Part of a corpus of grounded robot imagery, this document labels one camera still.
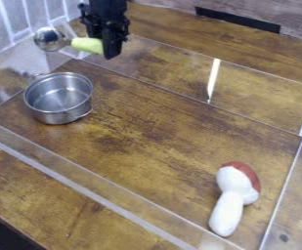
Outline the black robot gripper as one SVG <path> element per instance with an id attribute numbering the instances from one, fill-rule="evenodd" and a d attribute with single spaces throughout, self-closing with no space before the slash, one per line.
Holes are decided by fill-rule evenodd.
<path id="1" fill-rule="evenodd" d="M 111 60 L 121 55 L 123 41 L 130 35 L 127 0 L 89 0 L 78 5 L 78 9 L 87 35 L 90 38 L 102 38 L 105 58 Z"/>

